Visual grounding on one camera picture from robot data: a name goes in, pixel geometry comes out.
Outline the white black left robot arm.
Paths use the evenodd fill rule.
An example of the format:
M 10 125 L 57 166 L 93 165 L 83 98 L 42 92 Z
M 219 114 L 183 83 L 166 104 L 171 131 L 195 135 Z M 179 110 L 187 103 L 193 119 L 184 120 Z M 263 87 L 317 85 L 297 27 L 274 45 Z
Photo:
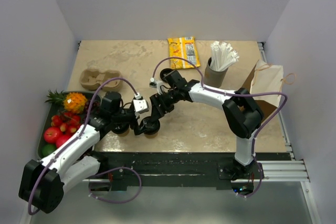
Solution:
M 29 215 L 40 210 L 52 212 L 64 194 L 83 179 L 93 175 L 105 177 L 109 165 L 83 154 L 110 131 L 120 134 L 133 127 L 135 132 L 143 133 L 137 120 L 148 110 L 148 102 L 138 93 L 125 109 L 121 94 L 108 92 L 98 108 L 89 108 L 84 124 L 61 147 L 40 161 L 30 160 L 24 167 L 18 192 L 28 203 Z

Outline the black plastic cup lid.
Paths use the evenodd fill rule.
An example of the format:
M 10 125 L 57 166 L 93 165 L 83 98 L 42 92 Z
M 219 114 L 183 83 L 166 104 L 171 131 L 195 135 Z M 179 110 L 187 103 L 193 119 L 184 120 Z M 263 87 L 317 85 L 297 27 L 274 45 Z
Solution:
M 120 133 L 125 132 L 127 129 L 129 129 L 129 124 L 114 124 L 112 126 L 111 131 L 114 134 L 120 134 Z

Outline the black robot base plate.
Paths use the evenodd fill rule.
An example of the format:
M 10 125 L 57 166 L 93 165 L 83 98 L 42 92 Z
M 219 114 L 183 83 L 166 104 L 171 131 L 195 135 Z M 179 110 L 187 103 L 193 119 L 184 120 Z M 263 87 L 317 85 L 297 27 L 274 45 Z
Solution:
M 126 191 L 130 187 L 213 187 L 245 192 L 242 185 L 264 178 L 261 163 L 247 166 L 235 161 L 233 153 L 188 152 L 98 152 L 88 156 L 100 162 L 89 185 L 95 191 Z

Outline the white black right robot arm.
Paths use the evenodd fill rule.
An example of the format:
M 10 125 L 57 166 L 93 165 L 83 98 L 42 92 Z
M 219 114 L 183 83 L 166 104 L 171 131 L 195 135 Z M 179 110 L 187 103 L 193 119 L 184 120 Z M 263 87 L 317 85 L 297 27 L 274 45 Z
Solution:
M 239 178 L 246 178 L 253 171 L 251 163 L 255 157 L 252 134 L 261 126 L 264 114 L 249 92 L 240 88 L 230 94 L 218 88 L 210 88 L 197 80 L 186 81 L 176 70 L 164 77 L 170 86 L 167 92 L 161 90 L 164 82 L 150 79 L 150 87 L 156 88 L 157 94 L 150 97 L 151 115 L 146 120 L 154 124 L 167 113 L 174 110 L 179 101 L 196 102 L 209 105 L 224 112 L 230 130 L 236 135 L 236 153 L 234 173 Z

